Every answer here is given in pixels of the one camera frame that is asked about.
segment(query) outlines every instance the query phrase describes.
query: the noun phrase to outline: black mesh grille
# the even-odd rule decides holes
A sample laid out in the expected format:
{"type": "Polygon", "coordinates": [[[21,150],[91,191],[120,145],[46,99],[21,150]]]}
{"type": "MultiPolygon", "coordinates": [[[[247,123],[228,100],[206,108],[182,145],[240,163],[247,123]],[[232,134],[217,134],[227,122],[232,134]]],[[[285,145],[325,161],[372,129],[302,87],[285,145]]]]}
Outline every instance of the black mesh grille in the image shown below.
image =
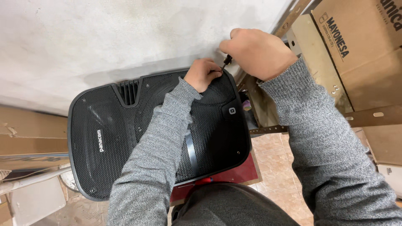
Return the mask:
{"type": "MultiPolygon", "coordinates": [[[[76,177],[83,192],[98,200],[109,198],[113,182],[120,176],[123,165],[148,128],[154,107],[162,104],[165,94],[173,90],[174,77],[183,78],[186,72],[143,78],[139,101],[133,107],[123,107],[111,85],[88,91],[76,100],[70,115],[70,142],[76,177]],[[98,129],[103,129],[105,135],[106,152],[102,155],[97,150],[98,129]]],[[[236,150],[230,149],[232,145],[230,148],[220,145],[211,147],[209,143],[212,136],[219,137],[214,132],[219,131],[222,123],[227,121],[221,107],[236,98],[229,77],[223,75],[215,79],[202,95],[203,98],[195,100],[191,106],[193,123],[190,131],[200,174],[206,175],[239,163],[243,155],[236,154],[237,149],[246,150],[247,141],[243,122],[230,121],[229,127],[238,131],[224,133],[230,137],[232,145],[236,145],[236,150]],[[216,155],[215,147],[220,149],[224,158],[216,155]]],[[[176,183],[193,178],[184,141],[176,183]]]]}

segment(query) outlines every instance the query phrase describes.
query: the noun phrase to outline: speaker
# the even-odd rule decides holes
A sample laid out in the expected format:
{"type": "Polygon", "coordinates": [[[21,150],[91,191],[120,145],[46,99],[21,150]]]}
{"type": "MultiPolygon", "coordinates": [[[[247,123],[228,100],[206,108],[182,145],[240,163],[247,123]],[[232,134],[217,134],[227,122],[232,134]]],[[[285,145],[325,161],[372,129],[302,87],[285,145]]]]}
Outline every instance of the speaker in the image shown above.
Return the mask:
{"type": "MultiPolygon", "coordinates": [[[[69,156],[79,191],[93,201],[109,198],[151,121],[188,70],[140,77],[80,93],[68,113],[69,156]]],[[[191,105],[175,185],[209,177],[242,164],[251,149],[240,97],[233,77],[224,70],[201,100],[191,105]]]]}

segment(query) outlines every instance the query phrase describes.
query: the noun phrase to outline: person's left hand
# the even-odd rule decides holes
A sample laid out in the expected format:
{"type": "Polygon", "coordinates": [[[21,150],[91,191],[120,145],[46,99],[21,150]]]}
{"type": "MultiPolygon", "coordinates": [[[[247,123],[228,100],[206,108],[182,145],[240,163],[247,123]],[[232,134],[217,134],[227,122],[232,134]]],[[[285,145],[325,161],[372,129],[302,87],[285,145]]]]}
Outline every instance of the person's left hand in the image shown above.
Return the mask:
{"type": "Polygon", "coordinates": [[[194,87],[197,92],[204,92],[213,79],[222,76],[221,70],[211,58],[195,60],[184,81],[194,87]]]}

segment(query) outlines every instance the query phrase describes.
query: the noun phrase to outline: wall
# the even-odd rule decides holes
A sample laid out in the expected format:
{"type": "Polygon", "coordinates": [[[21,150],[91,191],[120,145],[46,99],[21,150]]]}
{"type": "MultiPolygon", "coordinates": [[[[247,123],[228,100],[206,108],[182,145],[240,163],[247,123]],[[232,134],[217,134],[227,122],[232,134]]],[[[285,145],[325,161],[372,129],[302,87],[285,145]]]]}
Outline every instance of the wall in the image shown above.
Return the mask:
{"type": "Polygon", "coordinates": [[[202,57],[220,65],[218,45],[233,28],[271,32],[290,2],[3,0],[0,103],[67,115],[88,88],[202,57]]]}

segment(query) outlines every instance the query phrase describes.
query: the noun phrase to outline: gray sweater sleeve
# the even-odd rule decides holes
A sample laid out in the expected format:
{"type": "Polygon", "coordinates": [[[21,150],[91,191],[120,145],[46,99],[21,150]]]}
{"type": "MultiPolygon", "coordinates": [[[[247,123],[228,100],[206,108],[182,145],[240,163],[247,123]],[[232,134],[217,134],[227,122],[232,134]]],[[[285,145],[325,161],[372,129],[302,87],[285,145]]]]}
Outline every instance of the gray sweater sleeve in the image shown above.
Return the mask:
{"type": "Polygon", "coordinates": [[[166,225],[170,194],[194,99],[201,95],[179,78],[154,109],[147,131],[123,167],[110,194],[107,225],[166,225]]]}
{"type": "Polygon", "coordinates": [[[289,126],[292,168],[316,225],[402,225],[395,192],[302,59],[260,87],[289,126]]]}

